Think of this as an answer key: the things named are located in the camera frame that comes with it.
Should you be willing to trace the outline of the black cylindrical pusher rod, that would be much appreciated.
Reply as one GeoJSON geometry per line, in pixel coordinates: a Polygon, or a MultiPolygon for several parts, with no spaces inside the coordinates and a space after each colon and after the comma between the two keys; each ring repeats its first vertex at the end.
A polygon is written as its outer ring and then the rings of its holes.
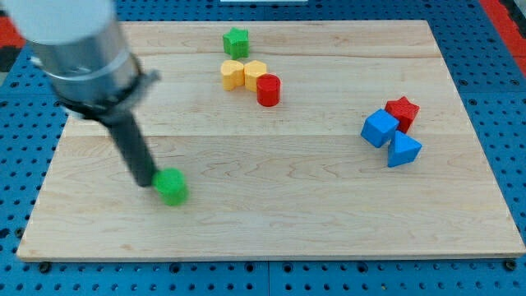
{"type": "Polygon", "coordinates": [[[136,184],[150,187],[157,167],[134,115],[120,113],[100,122],[107,128],[136,184]]]}

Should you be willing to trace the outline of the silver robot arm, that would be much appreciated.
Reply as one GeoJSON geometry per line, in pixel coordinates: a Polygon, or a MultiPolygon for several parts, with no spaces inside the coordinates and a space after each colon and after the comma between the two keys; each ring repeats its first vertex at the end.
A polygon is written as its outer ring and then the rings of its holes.
{"type": "Polygon", "coordinates": [[[105,126],[135,182],[152,184],[155,162],[133,107],[159,80],[131,51],[109,0],[3,0],[32,49],[32,63],[51,81],[60,105],[105,126]]]}

